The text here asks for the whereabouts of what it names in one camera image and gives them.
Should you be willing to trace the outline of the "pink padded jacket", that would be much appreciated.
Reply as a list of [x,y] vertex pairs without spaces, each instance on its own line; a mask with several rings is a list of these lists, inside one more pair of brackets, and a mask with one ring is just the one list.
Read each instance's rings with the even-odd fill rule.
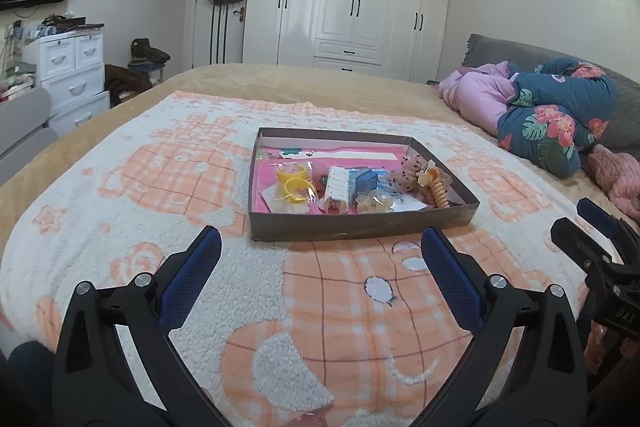
[[437,91],[448,107],[492,136],[497,135],[498,120],[515,96],[508,61],[460,66],[439,83]]

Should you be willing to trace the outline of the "dotted mesh bow clip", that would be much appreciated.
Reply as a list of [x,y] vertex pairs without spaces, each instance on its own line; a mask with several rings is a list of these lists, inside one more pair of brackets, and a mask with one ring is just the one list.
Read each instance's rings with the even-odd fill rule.
[[428,184],[420,182],[420,178],[434,167],[432,160],[426,160],[420,155],[407,155],[401,159],[400,166],[390,173],[388,179],[396,192],[425,196]]

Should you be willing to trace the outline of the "white door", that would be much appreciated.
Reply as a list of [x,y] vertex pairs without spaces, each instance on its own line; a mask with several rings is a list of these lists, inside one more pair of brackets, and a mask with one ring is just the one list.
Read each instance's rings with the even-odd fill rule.
[[241,63],[246,2],[213,5],[209,0],[186,0],[183,67]]

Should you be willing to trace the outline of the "cream white hair claw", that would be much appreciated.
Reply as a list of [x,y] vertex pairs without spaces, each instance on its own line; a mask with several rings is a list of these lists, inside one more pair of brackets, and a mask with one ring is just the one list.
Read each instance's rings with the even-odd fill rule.
[[333,166],[329,169],[320,208],[324,213],[338,215],[349,210],[349,171],[346,168]]

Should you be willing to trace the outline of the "pink knitted cloth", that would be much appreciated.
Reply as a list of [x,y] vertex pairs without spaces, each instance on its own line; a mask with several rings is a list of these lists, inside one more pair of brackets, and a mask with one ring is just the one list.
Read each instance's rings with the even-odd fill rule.
[[596,144],[586,158],[588,176],[621,213],[639,222],[639,161]]

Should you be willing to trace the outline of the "brown cardboard tray box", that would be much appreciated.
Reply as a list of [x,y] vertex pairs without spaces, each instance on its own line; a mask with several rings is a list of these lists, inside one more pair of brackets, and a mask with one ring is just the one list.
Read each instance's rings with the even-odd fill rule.
[[[372,213],[372,215],[320,216],[288,215],[287,213],[273,215],[250,210],[254,161],[262,148],[329,150],[329,148],[356,144],[403,146],[408,150],[407,155],[420,155],[426,160],[434,161],[435,167],[442,170],[450,180],[448,186],[450,207],[437,209],[428,206],[418,211]],[[457,228],[467,225],[472,220],[479,205],[480,202],[475,195],[424,145],[410,136],[291,128],[262,128],[257,132],[248,186],[250,236],[255,241],[344,241],[345,239],[370,239],[421,233],[428,227]]]

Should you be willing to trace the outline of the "tan bedspread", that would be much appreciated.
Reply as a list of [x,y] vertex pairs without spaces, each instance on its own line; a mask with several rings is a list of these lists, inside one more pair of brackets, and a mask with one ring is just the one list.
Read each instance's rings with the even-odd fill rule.
[[487,141],[491,150],[499,150],[495,139],[465,122],[426,84],[295,66],[203,66],[165,80],[56,140],[6,181],[1,187],[1,243],[8,241],[34,200],[76,161],[114,130],[176,91],[436,120],[465,127]]

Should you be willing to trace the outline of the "dark clothes pile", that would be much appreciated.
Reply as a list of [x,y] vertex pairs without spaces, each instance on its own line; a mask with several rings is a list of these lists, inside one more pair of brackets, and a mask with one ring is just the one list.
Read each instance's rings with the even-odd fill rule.
[[163,75],[170,55],[151,46],[148,38],[137,38],[130,44],[130,60],[126,67],[106,64],[104,90],[110,96],[111,107],[116,107],[154,87],[151,74]]

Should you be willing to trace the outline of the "pearl earrings card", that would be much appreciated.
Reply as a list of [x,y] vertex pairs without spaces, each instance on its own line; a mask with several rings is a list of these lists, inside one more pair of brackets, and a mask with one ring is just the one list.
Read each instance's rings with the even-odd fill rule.
[[396,197],[381,190],[358,194],[355,199],[358,213],[388,213],[394,210]]

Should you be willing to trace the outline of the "small blue jewelry box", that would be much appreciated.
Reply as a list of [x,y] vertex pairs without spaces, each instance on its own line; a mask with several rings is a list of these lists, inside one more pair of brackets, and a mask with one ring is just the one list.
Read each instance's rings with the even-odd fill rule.
[[390,172],[386,169],[352,168],[348,170],[349,196],[368,195],[374,190],[390,193]]

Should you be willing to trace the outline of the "yellow bangles packet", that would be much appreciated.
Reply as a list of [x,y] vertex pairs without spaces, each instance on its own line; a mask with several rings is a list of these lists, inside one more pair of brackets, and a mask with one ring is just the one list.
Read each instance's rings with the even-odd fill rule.
[[270,213],[306,215],[318,200],[309,161],[264,162],[257,183],[259,200]]

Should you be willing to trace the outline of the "amber spiral hair clip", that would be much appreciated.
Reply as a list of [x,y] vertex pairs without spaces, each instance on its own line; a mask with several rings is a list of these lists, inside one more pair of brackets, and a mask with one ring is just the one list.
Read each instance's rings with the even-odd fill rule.
[[416,182],[427,205],[437,209],[450,207],[448,198],[450,180],[438,167],[425,167],[416,177]]

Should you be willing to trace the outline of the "grey chair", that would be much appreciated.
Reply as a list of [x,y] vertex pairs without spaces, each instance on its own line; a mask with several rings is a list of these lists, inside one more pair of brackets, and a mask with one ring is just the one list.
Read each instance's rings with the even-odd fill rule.
[[51,107],[50,94],[42,88],[25,91],[1,104],[1,184],[58,139],[47,126]]

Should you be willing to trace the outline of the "white drawer cabinet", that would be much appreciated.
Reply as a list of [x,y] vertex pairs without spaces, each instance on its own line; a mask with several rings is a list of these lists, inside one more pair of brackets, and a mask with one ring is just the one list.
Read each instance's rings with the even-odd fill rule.
[[36,66],[36,86],[50,95],[47,126],[59,138],[111,108],[103,51],[100,25],[41,37],[24,47],[23,60]]

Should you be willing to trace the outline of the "pink booklet in tray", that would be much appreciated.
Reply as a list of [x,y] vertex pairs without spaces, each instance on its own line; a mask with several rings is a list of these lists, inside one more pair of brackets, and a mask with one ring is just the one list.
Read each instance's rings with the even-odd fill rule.
[[[386,169],[389,172],[400,166],[401,159],[407,156],[408,150],[403,146],[383,146],[356,144],[354,146],[341,146],[320,150],[320,148],[262,148],[254,161],[254,173],[252,174],[252,195],[250,195],[250,210],[259,213],[270,213],[265,205],[259,200],[258,195],[258,170],[264,162],[285,162],[285,161],[309,161],[312,167],[312,177],[321,173],[329,173],[333,166],[343,167],[347,170],[352,168],[375,168]],[[425,202],[421,202],[419,197],[412,194],[396,192],[393,187],[390,193],[396,197],[394,210],[392,212],[407,212],[424,210],[428,207]],[[349,210],[342,215],[372,215],[372,213],[358,213],[356,211],[356,198],[349,196]],[[317,204],[312,208],[311,216],[337,215],[337,213],[324,213]]]

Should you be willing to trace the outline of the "blue floral quilt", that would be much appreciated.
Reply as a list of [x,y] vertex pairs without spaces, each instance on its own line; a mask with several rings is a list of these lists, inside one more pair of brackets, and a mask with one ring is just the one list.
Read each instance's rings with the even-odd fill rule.
[[574,176],[579,154],[596,144],[614,116],[614,82],[600,67],[573,57],[531,72],[508,66],[514,95],[498,119],[498,145],[559,179]]

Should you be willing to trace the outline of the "clutter on cabinet top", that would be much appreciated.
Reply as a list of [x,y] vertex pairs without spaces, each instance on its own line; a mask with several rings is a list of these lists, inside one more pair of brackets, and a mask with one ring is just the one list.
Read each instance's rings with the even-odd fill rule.
[[1,28],[3,38],[9,40],[37,40],[42,37],[65,34],[69,31],[99,30],[104,23],[89,23],[85,17],[52,14],[45,17],[36,26],[29,27],[27,18],[19,18]]

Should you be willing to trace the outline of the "pink fluffy pompom clip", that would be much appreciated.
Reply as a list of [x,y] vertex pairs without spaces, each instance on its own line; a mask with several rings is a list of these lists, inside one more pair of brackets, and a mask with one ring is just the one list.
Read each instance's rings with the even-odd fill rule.
[[312,183],[314,184],[314,201],[318,206],[323,205],[323,197],[326,194],[326,184],[328,183],[328,175],[326,173],[321,173],[319,176],[314,176],[312,178]]

